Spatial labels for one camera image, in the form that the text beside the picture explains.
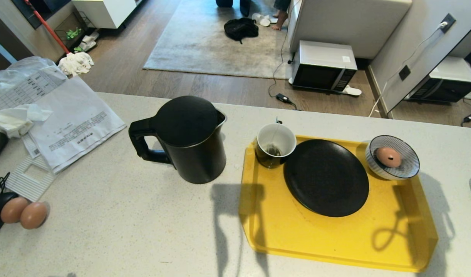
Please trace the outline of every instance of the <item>black plate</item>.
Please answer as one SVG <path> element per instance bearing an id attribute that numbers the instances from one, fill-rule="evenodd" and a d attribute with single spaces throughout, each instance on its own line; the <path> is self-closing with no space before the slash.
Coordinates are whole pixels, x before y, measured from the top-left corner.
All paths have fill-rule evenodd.
<path id="1" fill-rule="evenodd" d="M 369 195 L 369 179 L 360 161 L 328 140 L 297 145 L 283 174 L 288 189 L 304 207 L 326 216 L 353 214 Z"/>

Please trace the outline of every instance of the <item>kettle handle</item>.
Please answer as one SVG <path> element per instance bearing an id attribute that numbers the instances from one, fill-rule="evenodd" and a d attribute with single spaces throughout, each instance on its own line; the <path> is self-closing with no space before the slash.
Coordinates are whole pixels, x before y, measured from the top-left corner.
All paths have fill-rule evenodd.
<path id="1" fill-rule="evenodd" d="M 151 161 L 156 163 L 171 164 L 170 159 L 163 150 L 151 150 L 148 148 L 144 137 L 152 135 L 156 136 L 156 130 L 151 127 L 150 121 L 153 119 L 146 118 L 139 121 L 134 121 L 129 127 L 129 138 L 133 143 L 136 153 L 145 161 Z"/>

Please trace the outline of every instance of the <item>electric kettle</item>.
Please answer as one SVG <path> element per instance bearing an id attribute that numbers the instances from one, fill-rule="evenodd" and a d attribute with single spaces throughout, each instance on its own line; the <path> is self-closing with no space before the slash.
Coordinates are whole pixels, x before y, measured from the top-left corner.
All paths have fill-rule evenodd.
<path id="1" fill-rule="evenodd" d="M 144 160 L 172 164 L 184 180 L 204 184 L 225 168 L 220 129 L 226 120 L 211 102 L 181 96 L 165 103 L 154 117 L 131 123 L 129 137 Z M 158 139 L 163 151 L 148 148 L 144 137 L 149 135 Z"/>

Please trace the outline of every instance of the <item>small bowl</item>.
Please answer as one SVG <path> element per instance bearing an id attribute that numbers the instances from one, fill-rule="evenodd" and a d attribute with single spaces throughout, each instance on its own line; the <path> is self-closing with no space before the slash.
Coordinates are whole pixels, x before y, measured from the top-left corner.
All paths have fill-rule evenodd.
<path id="1" fill-rule="evenodd" d="M 389 168 L 383 165 L 376 157 L 376 150 L 380 147 L 390 147 L 401 156 L 401 165 L 397 168 Z M 403 140 L 391 135 L 380 135 L 375 137 L 367 145 L 365 158 L 369 168 L 388 180 L 403 180 L 411 178 L 420 170 L 420 161 L 415 151 Z"/>

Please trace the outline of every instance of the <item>person's leg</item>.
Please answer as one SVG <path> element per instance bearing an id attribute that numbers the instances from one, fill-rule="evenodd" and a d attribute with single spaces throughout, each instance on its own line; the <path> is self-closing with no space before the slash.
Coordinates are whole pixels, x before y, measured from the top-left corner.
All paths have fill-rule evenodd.
<path id="1" fill-rule="evenodd" d="M 273 7 L 278 9 L 278 21 L 276 25 L 273 26 L 274 30 L 281 30 L 283 23 L 288 18 L 288 6 L 290 6 L 290 0 L 275 0 L 275 4 Z"/>
<path id="2" fill-rule="evenodd" d="M 286 11 L 282 11 L 282 10 L 279 10 L 279 14 L 278 14 L 278 21 L 276 22 L 276 24 L 271 27 L 273 28 L 274 30 L 281 30 L 282 29 L 282 26 L 283 26 L 283 23 L 285 22 L 285 20 L 287 20 L 288 18 L 288 14 Z"/>

